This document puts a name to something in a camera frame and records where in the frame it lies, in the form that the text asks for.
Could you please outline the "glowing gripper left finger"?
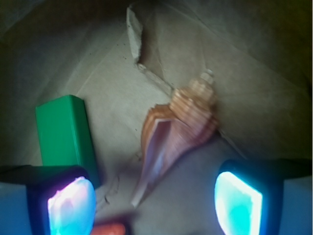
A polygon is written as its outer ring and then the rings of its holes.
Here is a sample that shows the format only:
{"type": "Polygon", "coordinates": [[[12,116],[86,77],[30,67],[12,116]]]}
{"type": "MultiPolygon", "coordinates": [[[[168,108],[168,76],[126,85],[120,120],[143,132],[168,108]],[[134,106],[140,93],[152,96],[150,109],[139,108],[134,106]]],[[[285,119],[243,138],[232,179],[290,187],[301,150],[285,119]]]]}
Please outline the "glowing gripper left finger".
{"type": "Polygon", "coordinates": [[[81,166],[0,168],[2,235],[89,235],[96,195],[81,166]]]}

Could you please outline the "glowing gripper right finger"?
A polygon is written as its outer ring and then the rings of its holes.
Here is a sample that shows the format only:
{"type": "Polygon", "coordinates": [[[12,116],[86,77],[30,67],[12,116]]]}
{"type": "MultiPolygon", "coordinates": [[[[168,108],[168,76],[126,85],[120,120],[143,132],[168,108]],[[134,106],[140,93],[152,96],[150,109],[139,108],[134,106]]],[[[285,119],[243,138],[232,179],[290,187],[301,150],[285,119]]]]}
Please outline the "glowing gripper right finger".
{"type": "Polygon", "coordinates": [[[215,211],[226,235],[311,235],[309,159],[227,160],[215,181],[215,211]]]}

